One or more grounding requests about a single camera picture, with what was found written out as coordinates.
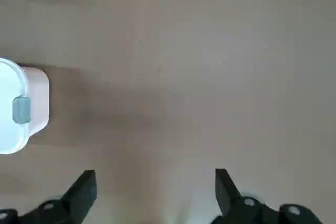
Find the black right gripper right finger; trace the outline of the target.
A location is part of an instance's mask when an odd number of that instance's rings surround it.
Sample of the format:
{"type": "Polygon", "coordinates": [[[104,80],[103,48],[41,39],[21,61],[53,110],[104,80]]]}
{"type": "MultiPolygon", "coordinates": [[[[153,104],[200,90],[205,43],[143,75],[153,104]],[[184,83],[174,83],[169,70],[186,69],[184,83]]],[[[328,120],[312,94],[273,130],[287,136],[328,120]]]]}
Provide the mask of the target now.
{"type": "Polygon", "coordinates": [[[273,210],[252,196],[243,196],[225,169],[215,170],[215,196],[221,214],[212,223],[322,223],[309,208],[302,205],[283,204],[278,210],[273,210]]]}

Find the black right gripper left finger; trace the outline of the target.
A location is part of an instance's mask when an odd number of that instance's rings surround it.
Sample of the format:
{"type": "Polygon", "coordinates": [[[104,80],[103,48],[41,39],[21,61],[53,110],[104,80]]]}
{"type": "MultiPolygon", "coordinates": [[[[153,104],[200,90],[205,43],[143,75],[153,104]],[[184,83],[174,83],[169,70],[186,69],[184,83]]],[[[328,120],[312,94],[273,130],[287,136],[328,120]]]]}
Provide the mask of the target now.
{"type": "Polygon", "coordinates": [[[1,209],[1,223],[83,223],[96,199],[96,172],[86,170],[59,199],[47,200],[23,215],[16,209],[1,209]]]}

